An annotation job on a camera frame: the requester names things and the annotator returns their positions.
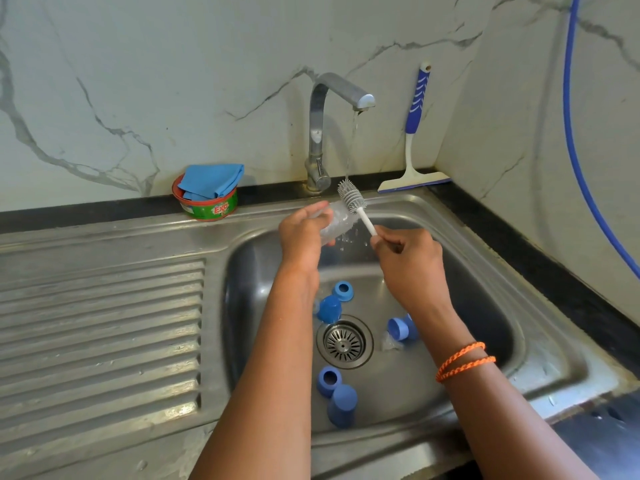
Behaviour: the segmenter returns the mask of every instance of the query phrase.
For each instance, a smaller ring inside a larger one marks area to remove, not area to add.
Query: orange thread bracelet
[[[484,345],[483,342],[474,342],[473,344],[462,348],[462,350],[460,350],[459,352],[456,352],[451,357],[446,359],[446,361],[444,361],[444,363],[438,369],[438,373],[436,374],[436,381],[442,382],[445,379],[455,376],[460,372],[468,371],[469,369],[472,369],[473,367],[477,367],[478,365],[482,365],[484,363],[489,363],[489,362],[495,362],[495,357],[489,356],[489,357],[484,357],[482,359],[474,360],[473,362],[469,362],[464,365],[461,365],[460,367],[457,367],[452,371],[444,372],[448,366],[450,366],[453,362],[455,362],[457,359],[462,357],[462,355],[476,348],[482,348],[482,350],[485,350],[486,345]]]

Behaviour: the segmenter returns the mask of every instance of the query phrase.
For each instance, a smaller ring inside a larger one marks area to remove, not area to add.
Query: clear plastic bottle
[[[323,246],[351,229],[359,218],[356,214],[350,213],[341,200],[329,204],[329,207],[333,210],[333,219],[331,224],[320,231]],[[318,217],[321,213],[322,210],[313,217]]]

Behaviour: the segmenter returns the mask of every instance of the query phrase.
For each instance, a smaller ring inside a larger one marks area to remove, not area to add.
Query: running water
[[[353,119],[351,120],[351,141],[349,142],[349,152],[347,153],[347,170],[344,175],[345,178],[349,177],[349,163],[350,163],[353,151],[356,147],[355,141],[356,141],[356,133],[358,131],[358,116],[361,115],[361,113],[362,113],[361,111],[354,111]]]

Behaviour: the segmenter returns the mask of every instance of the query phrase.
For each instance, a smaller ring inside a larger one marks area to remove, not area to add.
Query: blue hose
[[[566,148],[569,151],[569,158],[571,160],[571,166],[573,167],[573,172],[575,173],[575,178],[578,180],[578,185],[580,186],[580,191],[582,192],[582,196],[584,197],[587,205],[589,206],[589,210],[593,214],[593,217],[596,219],[596,222],[602,229],[605,236],[611,243],[611,245],[617,250],[620,257],[624,260],[625,263],[631,268],[631,271],[634,272],[636,277],[640,279],[640,266],[637,265],[636,261],[631,257],[631,255],[624,248],[622,243],[618,240],[609,224],[607,224],[606,220],[604,220],[603,215],[600,213],[596,202],[589,191],[589,187],[587,186],[587,182],[584,180],[584,175],[582,174],[582,168],[580,168],[580,162],[578,161],[578,154],[575,151],[575,144],[573,142],[573,132],[571,129],[571,104],[570,104],[570,92],[571,92],[571,59],[573,55],[573,39],[575,38],[575,26],[578,22],[578,5],[580,4],[580,0],[573,0],[571,5],[571,12],[569,16],[569,30],[566,35],[566,51],[564,53],[564,80],[563,80],[563,115],[564,115],[564,135],[566,136]]]

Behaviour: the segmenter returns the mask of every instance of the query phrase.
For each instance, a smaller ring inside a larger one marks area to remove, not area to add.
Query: sink
[[[426,228],[442,244],[458,313],[543,418],[631,383],[427,189],[364,197],[373,222]],[[0,235],[0,477],[99,477],[108,462],[124,478],[143,458],[144,475],[160,478],[172,455],[188,472],[251,352],[278,224],[311,202],[240,207],[215,223],[173,214]],[[335,326],[313,319],[312,373],[340,367],[359,403],[355,425],[338,430],[312,391],[312,476],[393,479],[466,461],[422,343],[382,350],[404,310],[366,229],[323,249],[319,270],[318,299],[339,280],[355,296]],[[348,353],[332,350],[335,337]]]
[[[420,228],[411,217],[374,217],[389,228]],[[385,286],[378,258],[362,222],[324,247],[317,298],[331,293],[340,280],[349,281],[354,298],[342,304],[341,320],[328,326],[314,319],[313,374],[326,365],[341,369],[343,382],[358,393],[354,428],[388,423],[401,426],[448,404],[444,388],[434,381],[437,366],[421,341],[404,350],[382,347],[387,321],[406,312]],[[269,289],[282,258],[277,233],[268,232],[243,243],[227,265],[223,336],[229,380],[235,386],[246,363]],[[444,263],[453,305],[476,339],[487,344],[500,367],[513,357],[517,330],[482,284],[444,247]],[[346,339],[352,352],[338,353],[334,337]],[[327,401],[312,392],[312,430],[316,438],[335,431],[326,414]]]

